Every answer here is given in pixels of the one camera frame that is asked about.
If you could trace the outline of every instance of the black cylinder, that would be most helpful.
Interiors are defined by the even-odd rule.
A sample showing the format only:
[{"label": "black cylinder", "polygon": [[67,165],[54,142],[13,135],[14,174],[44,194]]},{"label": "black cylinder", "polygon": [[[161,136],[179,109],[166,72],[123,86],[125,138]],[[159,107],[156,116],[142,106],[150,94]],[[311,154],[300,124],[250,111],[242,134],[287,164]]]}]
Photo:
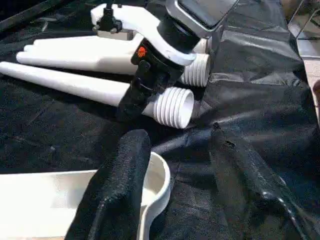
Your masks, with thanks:
[{"label": "black cylinder", "polygon": [[161,37],[176,50],[188,54],[200,41],[190,29],[166,14],[157,30]]}]

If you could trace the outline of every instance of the threaded pipe end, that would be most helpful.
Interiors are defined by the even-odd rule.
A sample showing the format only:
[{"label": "threaded pipe end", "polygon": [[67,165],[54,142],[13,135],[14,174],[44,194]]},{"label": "threaded pipe end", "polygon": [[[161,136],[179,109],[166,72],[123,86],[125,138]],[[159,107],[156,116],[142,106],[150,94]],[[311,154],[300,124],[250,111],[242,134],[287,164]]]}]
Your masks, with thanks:
[{"label": "threaded pipe end", "polygon": [[160,124],[184,129],[190,122],[194,94],[189,89],[169,87],[153,105],[153,118]]},{"label": "threaded pipe end", "polygon": [[179,81],[189,86],[205,87],[208,83],[210,67],[210,55],[197,54],[193,63],[185,67]]}]

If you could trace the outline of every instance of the white plastic tube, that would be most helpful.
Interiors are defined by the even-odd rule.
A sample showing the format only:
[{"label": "white plastic tube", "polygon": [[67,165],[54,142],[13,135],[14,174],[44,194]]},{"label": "white plastic tube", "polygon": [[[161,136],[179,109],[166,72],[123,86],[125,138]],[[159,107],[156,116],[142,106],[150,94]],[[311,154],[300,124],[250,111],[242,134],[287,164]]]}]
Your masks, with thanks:
[{"label": "white plastic tube", "polygon": [[[61,37],[35,40],[33,45],[27,45],[24,51],[39,51],[49,52],[75,52],[83,51],[84,49],[92,50],[99,47],[100,51],[104,49],[117,49],[122,51],[122,48],[127,48],[128,53],[134,53],[143,36],[136,34],[133,40],[118,40],[113,38],[105,38],[98,36],[77,36],[77,37]],[[197,54],[208,54],[211,48],[211,38],[201,39],[194,47],[193,51]]]},{"label": "white plastic tube", "polygon": [[[131,63],[132,55],[126,52],[19,52],[16,59],[21,64],[63,69],[134,75],[137,66]],[[189,86],[205,87],[210,71],[210,56],[197,54],[194,62],[185,67],[180,82]]]},{"label": "white plastic tube", "polygon": [[[118,106],[130,86],[128,83],[5,61],[0,62],[0,73],[111,106]],[[170,87],[149,103],[143,114],[162,125],[184,129],[189,124],[193,107],[191,90]]]},{"label": "white plastic tube", "polygon": [[21,64],[132,75],[137,66],[131,63],[131,54],[110,52],[101,57],[94,53],[60,54],[54,52],[19,52],[16,60]]}]

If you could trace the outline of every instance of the white bowl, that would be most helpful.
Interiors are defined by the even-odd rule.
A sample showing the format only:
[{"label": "white bowl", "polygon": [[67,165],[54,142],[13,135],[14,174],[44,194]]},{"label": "white bowl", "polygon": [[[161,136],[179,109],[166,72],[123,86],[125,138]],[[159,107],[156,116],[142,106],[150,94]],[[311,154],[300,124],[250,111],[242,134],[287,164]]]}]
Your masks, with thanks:
[{"label": "white bowl", "polygon": [[[65,236],[95,172],[0,175],[0,239]],[[149,239],[150,225],[169,198],[169,167],[152,152],[143,183],[137,239]]]}]

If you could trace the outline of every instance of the black plastic sheet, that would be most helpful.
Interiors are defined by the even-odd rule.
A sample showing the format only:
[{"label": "black plastic sheet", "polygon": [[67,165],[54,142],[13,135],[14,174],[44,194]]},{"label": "black plastic sheet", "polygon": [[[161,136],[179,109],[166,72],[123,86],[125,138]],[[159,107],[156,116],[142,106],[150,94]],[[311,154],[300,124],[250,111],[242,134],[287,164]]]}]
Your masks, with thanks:
[{"label": "black plastic sheet", "polygon": [[[2,36],[0,60],[15,61],[15,53],[35,39],[92,35],[90,9],[100,3],[74,1]],[[148,9],[160,17],[163,1],[151,1]],[[118,123],[113,107],[1,76],[0,172],[95,169],[115,151],[122,135],[145,129],[153,150],[163,155],[172,175],[170,203],[153,223],[150,239],[240,238],[234,234],[237,225],[232,224],[232,215],[225,211],[226,201],[218,194],[232,187],[219,184],[223,177],[218,173],[223,173],[225,167],[214,163],[212,157],[212,153],[222,154],[219,145],[210,144],[215,140],[212,133],[217,130],[214,123],[218,122],[223,131],[232,131],[250,143],[250,148],[261,157],[257,157],[259,161],[263,160],[272,173],[285,181],[288,196],[293,196],[287,200],[303,210],[297,211],[297,216],[312,220],[312,224],[302,224],[305,229],[299,231],[291,225],[288,211],[275,211],[272,204],[260,206],[264,214],[260,211],[256,218],[245,218],[245,212],[241,215],[242,224],[265,217],[260,227],[246,232],[246,237],[317,239],[319,127],[303,61],[288,31],[280,2],[240,0],[226,19],[223,31],[215,34],[214,39],[217,44],[212,47],[210,81],[205,90],[192,89],[197,102],[191,124],[185,130],[160,126],[145,116],[130,124]],[[249,171],[237,169],[240,175]],[[254,178],[259,177],[250,172],[240,186],[249,189]],[[274,213],[284,225],[275,224]]]}]

